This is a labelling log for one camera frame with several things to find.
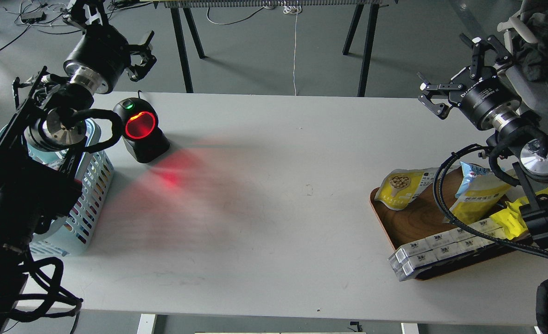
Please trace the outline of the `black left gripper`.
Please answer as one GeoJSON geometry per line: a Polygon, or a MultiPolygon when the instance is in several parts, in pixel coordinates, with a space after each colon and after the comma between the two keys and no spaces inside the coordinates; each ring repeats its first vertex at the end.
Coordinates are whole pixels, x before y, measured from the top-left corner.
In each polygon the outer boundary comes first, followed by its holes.
{"type": "Polygon", "coordinates": [[[138,44],[128,45],[126,38],[114,26],[89,25],[64,61],[64,71],[72,76],[79,68],[85,67],[98,74],[102,79],[96,90],[98,94],[112,92],[124,70],[130,81],[139,82],[157,62],[151,45],[154,36],[154,31],[148,31],[138,44]],[[132,64],[132,55],[140,56],[141,62],[132,64]]]}

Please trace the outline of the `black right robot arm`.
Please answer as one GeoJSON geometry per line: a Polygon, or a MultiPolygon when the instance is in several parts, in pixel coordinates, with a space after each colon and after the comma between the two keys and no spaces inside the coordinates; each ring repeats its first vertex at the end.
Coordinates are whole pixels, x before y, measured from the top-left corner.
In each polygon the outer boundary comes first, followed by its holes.
{"type": "Polygon", "coordinates": [[[513,65],[513,55],[496,36],[460,39],[472,51],[471,63],[454,75],[448,83],[430,83],[422,74],[418,100],[435,116],[444,120],[457,108],[479,130],[494,129],[486,146],[471,144],[453,152],[444,161],[433,180],[433,198],[450,224],[494,241],[498,245],[548,259],[548,197],[537,195],[531,181],[548,184],[548,135],[539,127],[539,116],[528,111],[517,114],[522,98],[513,93],[499,74],[513,65]],[[448,209],[443,183],[448,169],[467,154],[480,151],[487,158],[495,177],[510,186],[520,186],[528,203],[520,206],[520,214],[534,245],[490,237],[461,222],[448,209]]]}

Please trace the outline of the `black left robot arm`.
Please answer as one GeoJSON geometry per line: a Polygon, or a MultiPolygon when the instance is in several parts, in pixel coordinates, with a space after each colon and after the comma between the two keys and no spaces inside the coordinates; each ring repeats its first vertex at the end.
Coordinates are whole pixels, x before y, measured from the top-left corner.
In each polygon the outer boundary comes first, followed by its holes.
{"type": "Polygon", "coordinates": [[[96,154],[120,139],[144,140],[139,121],[147,111],[94,109],[95,94],[107,94],[127,71],[143,79],[157,59],[150,31],[130,44],[101,19],[82,26],[83,37],[64,63],[65,76],[43,68],[26,83],[28,96],[0,135],[0,333],[9,320],[77,317],[83,301],[61,285],[64,264],[56,257],[35,261],[30,244],[53,221],[68,217],[83,194],[77,176],[86,154],[96,154]]]}

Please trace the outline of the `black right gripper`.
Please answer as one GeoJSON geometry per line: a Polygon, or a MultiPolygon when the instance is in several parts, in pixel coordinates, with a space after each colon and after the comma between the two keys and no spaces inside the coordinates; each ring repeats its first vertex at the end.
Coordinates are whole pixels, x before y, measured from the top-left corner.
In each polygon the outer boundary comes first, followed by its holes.
{"type": "Polygon", "coordinates": [[[432,84],[422,72],[417,72],[421,80],[418,101],[441,120],[458,107],[476,129],[494,128],[490,113],[513,112],[521,104],[521,98],[498,77],[514,65],[513,55],[494,35],[471,39],[461,33],[459,38],[472,50],[471,65],[449,83],[432,84]],[[488,51],[495,55],[494,63],[489,65],[484,63],[488,51]]]}

